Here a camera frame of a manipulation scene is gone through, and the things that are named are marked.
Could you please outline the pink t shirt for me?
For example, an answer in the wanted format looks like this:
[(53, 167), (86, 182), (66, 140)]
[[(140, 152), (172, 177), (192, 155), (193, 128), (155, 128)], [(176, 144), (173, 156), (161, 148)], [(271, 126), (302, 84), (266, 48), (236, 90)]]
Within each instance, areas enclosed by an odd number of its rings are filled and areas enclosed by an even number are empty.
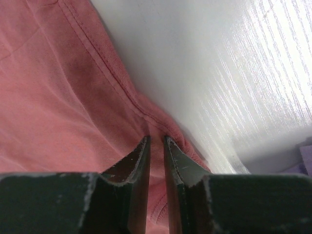
[(0, 3), (0, 170), (102, 172), (151, 136), (146, 232), (169, 232), (163, 138), (203, 161), (134, 87), (88, 0)]

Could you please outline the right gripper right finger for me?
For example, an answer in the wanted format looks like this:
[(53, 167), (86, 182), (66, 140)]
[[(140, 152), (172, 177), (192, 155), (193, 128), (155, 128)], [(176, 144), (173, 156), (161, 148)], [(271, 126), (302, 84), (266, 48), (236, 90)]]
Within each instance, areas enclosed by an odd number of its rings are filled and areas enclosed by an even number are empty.
[(306, 175), (212, 174), (164, 138), (172, 234), (309, 234), (312, 179)]

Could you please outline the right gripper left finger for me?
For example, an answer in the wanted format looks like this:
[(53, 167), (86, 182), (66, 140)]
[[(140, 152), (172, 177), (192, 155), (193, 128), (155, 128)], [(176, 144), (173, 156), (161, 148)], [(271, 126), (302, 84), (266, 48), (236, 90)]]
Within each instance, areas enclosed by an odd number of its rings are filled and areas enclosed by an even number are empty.
[(102, 173), (0, 176), (3, 234), (143, 234), (151, 139)]

